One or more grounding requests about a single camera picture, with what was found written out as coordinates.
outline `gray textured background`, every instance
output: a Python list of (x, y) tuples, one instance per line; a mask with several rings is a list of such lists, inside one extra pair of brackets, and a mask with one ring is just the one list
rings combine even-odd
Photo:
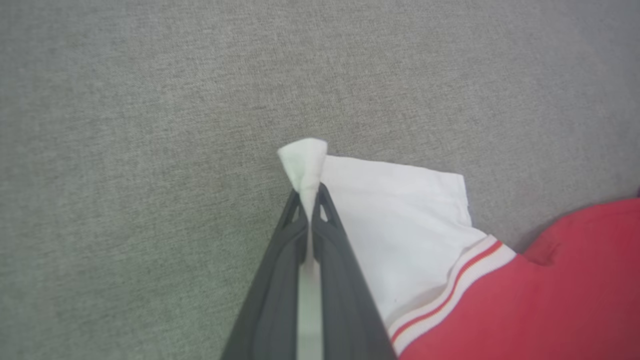
[(635, 0), (0, 6), (3, 359), (218, 357), (304, 136), (516, 249), (640, 185)]

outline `white ribbed trim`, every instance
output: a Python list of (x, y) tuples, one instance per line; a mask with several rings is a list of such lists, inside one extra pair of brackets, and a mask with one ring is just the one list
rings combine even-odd
[(402, 351), (413, 340), (416, 340), (419, 336), (423, 335), (425, 332), (431, 330), (434, 326), (442, 322), (442, 320), (444, 320), (447, 315), (449, 315), (449, 313), (451, 313), (451, 311), (456, 307), (464, 292), (476, 280), (506, 265), (516, 256), (513, 250), (503, 244), (500, 244), (497, 250), (481, 259), (478, 259), (476, 263), (468, 267), (456, 283), (456, 278), (460, 274), (460, 270), (462, 270), (462, 268), (469, 261), (472, 261), (476, 256), (488, 250), (497, 241), (498, 240), (496, 240), (493, 236), (489, 235), (484, 240), (480, 241), (476, 246), (467, 251), (453, 266), (451, 275), (449, 276), (447, 287), (442, 292), (442, 294), (438, 296), (437, 299), (425, 306), (410, 311), (409, 313), (400, 317), (400, 319), (398, 319), (391, 325), (391, 327), (389, 327), (388, 333), (391, 337), (393, 337), (394, 334), (406, 323), (436, 310), (446, 302), (446, 304), (444, 304), (439, 311), (424, 319), (419, 320), (418, 322), (411, 324), (411, 326), (403, 329), (402, 332), (397, 335), (397, 338), (395, 339), (393, 345), (398, 355), (400, 355)]

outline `red and white garment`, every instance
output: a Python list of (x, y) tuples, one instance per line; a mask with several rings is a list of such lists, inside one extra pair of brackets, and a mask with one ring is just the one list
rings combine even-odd
[(329, 189), (401, 360), (640, 357), (640, 200), (570, 215), (518, 255), (472, 227), (461, 175), (316, 139), (278, 154), (305, 208)]

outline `red stripe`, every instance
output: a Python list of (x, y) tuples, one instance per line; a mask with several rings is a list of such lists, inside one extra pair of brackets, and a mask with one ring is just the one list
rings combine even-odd
[(461, 269), (460, 272), (458, 272), (458, 276), (456, 276), (456, 282), (453, 285), (453, 289), (451, 290), (451, 292), (449, 293), (449, 296), (447, 296), (447, 300), (444, 300), (444, 302), (442, 304), (440, 304), (438, 307), (436, 307), (434, 310), (424, 314), (424, 315), (420, 315), (416, 318), (414, 318), (413, 320), (410, 320), (409, 322), (406, 322), (404, 325), (400, 326), (400, 328), (394, 333), (394, 335), (391, 337), (391, 342), (395, 343), (396, 339), (398, 338), (398, 336), (400, 336), (400, 334), (402, 334), (402, 332), (404, 332), (405, 330), (407, 330), (407, 328), (409, 328), (411, 325), (422, 321), (426, 318), (429, 318), (430, 316), (433, 316), (434, 314), (436, 314), (437, 312), (439, 312), (440, 310), (442, 310), (442, 308), (451, 300), (451, 297), (453, 296), (453, 293), (456, 291), (456, 287), (458, 286), (458, 281), (460, 280), (460, 278), (462, 277), (462, 275), (474, 264), (476, 264), (478, 261), (488, 257), (489, 255), (493, 254), (494, 252), (496, 252), (500, 246), (502, 245), (501, 242), (496, 241), (495, 243), (493, 243), (493, 245), (491, 245), (491, 247), (489, 249), (486, 249), (485, 251), (481, 252), (480, 254), (476, 255), (473, 259), (471, 259), (471, 261), (469, 261), (468, 263), (466, 263)]

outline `red fabric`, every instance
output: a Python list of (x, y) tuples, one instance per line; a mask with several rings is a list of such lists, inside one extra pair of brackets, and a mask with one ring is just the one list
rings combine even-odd
[(593, 206), (477, 280), (400, 360), (640, 358), (640, 199)]

